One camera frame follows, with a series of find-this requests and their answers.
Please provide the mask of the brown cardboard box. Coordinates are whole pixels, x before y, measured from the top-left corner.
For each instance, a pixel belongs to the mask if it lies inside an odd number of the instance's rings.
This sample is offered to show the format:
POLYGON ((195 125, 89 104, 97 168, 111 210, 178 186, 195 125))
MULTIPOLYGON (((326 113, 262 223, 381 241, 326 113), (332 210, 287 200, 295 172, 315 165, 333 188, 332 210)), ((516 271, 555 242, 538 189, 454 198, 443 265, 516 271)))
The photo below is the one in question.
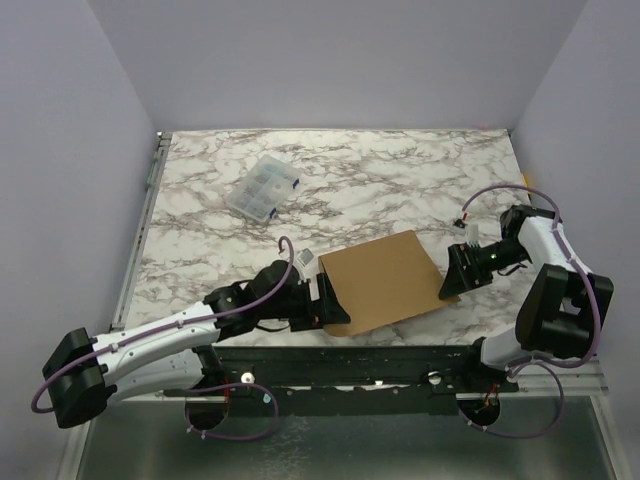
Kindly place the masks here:
POLYGON ((347 247, 319 257, 348 324, 324 330, 350 337, 428 314, 459 301, 441 300, 444 278, 413 231, 347 247))

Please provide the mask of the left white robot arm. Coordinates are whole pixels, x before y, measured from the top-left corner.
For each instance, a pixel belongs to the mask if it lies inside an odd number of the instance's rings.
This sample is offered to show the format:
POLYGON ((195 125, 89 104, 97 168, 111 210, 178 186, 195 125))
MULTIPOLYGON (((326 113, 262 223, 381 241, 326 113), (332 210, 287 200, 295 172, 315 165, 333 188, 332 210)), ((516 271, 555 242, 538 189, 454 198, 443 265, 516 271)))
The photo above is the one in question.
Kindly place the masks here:
POLYGON ((305 280, 276 260, 251 280, 220 287, 177 314, 130 330, 90 335, 68 332, 42 368, 51 413, 61 429, 92 420, 119 400, 163 390, 206 395, 220 385, 221 371, 208 360, 213 344, 257 329, 263 320, 284 320, 293 332, 342 325, 351 318, 329 277, 305 280))

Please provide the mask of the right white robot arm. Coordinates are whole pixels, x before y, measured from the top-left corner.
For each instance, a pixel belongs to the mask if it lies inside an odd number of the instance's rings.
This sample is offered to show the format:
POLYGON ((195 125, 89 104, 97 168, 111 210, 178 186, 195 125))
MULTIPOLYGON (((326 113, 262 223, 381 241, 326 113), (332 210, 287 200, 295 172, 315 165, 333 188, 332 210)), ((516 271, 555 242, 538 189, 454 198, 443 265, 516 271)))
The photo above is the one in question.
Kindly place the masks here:
POLYGON ((613 297, 611 279, 595 274, 569 245, 556 213, 515 205, 500 216, 501 239, 480 246, 469 239, 448 247, 448 269, 439 291, 450 299, 510 275, 523 263, 536 278, 508 331, 475 342, 478 357, 459 367, 461 383, 481 391, 496 371, 530 360, 568 368, 591 353, 613 297))

